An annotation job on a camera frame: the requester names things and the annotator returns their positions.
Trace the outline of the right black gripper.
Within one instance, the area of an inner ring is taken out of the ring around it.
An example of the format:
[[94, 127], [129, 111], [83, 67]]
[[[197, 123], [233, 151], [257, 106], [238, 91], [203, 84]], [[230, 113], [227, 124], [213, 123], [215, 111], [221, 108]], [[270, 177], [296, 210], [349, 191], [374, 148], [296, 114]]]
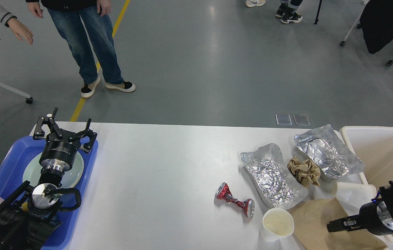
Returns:
[[366, 203], [360, 207], [359, 215], [339, 218], [327, 224], [328, 232], [362, 229], [379, 236], [393, 234], [393, 218], [383, 201]]

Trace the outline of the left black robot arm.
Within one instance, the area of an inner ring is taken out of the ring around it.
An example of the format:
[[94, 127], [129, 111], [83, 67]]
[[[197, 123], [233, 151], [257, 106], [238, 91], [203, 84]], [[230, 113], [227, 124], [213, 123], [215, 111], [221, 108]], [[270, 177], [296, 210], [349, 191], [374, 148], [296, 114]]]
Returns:
[[62, 225], [58, 212], [73, 212], [81, 206], [81, 192], [61, 183], [73, 168], [78, 151], [92, 151], [97, 133], [88, 119], [84, 130], [61, 129], [51, 116], [40, 116], [33, 139], [45, 140], [39, 158], [40, 176], [35, 185], [24, 181], [0, 203], [0, 250], [40, 250]]

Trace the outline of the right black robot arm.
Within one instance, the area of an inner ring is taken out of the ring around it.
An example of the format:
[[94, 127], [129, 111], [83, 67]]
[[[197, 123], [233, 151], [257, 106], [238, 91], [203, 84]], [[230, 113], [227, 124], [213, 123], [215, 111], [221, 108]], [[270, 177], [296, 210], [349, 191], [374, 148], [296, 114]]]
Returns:
[[362, 229], [378, 236], [393, 234], [393, 181], [380, 187], [375, 198], [360, 207], [358, 215], [332, 220], [327, 224], [328, 232]]

